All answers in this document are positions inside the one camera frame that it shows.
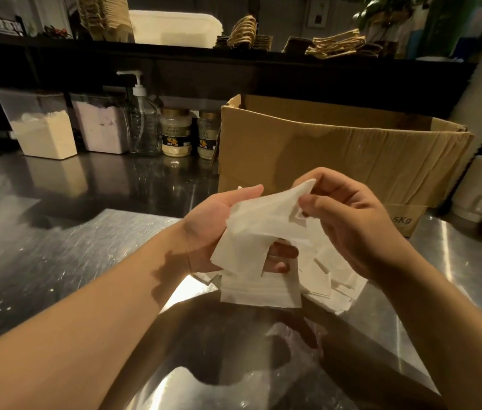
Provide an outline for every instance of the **hand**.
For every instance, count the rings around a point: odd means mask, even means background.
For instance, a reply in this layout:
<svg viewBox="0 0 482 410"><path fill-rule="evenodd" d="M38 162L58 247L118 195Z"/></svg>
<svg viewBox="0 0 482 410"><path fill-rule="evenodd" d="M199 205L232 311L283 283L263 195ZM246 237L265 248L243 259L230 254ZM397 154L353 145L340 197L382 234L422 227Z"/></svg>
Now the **hand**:
<svg viewBox="0 0 482 410"><path fill-rule="evenodd" d="M240 201L259 197L263 191L264 186L257 185L214 194L181 220L191 273L220 270L210 262L210 256L226 229L231 207ZM288 263L281 262L281 259L294 259L297 256L298 249L294 246L275 242L269 248L264 270L288 272Z"/></svg>
<svg viewBox="0 0 482 410"><path fill-rule="evenodd" d="M410 262L414 248L366 185L337 171L316 168L292 186L312 178L317 179L312 193L301 196L299 205L311 217L321 219L326 235L354 271L379 281L377 270Z"/></svg>

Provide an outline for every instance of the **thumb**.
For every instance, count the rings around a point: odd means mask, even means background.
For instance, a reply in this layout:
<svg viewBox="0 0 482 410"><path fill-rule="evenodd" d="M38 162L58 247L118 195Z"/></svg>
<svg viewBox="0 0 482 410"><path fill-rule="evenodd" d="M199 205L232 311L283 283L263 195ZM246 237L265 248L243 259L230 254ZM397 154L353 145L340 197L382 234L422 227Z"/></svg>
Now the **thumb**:
<svg viewBox="0 0 482 410"><path fill-rule="evenodd" d="M327 196L317 196L315 194L305 194L298 199L298 204L304 212L311 217L315 217L334 224L341 218L345 218L351 207L334 200Z"/></svg>
<svg viewBox="0 0 482 410"><path fill-rule="evenodd" d="M233 206L240 201L259 197L262 195L263 191L264 186L260 184L255 185L254 187L238 188L237 190L219 193L217 194L217 197L219 197L228 206Z"/></svg>

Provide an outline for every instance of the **scratched metal surface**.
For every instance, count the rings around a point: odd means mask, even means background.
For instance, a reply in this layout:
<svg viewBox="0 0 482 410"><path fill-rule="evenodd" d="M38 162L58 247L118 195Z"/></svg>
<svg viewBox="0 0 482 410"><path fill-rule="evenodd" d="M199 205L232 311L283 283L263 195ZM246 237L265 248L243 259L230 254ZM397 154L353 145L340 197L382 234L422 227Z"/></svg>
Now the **scratched metal surface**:
<svg viewBox="0 0 482 410"><path fill-rule="evenodd" d="M87 284L217 187L206 162L0 157L0 334ZM411 243L482 307L482 236L426 215ZM219 303L188 277L102 409L442 408L387 299L341 317Z"/></svg>

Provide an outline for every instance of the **white powder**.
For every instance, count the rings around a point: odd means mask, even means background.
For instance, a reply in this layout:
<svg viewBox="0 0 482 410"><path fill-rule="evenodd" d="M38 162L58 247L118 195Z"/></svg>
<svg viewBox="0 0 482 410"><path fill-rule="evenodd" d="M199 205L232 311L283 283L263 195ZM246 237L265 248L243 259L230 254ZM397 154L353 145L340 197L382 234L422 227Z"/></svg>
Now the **white powder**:
<svg viewBox="0 0 482 410"><path fill-rule="evenodd" d="M128 150L127 125L121 108L100 108L88 102L73 102L73 107L88 151L121 154Z"/></svg>
<svg viewBox="0 0 482 410"><path fill-rule="evenodd" d="M25 155L65 159L77 154L66 110L49 114L23 114L11 128Z"/></svg>

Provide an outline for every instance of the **person's left hand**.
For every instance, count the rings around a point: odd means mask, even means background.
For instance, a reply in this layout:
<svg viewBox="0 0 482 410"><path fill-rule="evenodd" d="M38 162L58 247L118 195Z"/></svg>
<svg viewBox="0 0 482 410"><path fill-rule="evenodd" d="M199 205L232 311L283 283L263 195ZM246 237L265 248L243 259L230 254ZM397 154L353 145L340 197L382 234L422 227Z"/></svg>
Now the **person's left hand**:
<svg viewBox="0 0 482 410"><path fill-rule="evenodd" d="M214 194L181 220L191 273L220 270L210 262L210 256L226 229L231 207L240 201L259 197L263 191L264 186L257 185ZM288 272L288 263L281 260L294 259L297 256L297 248L276 241L269 248L264 270Z"/></svg>

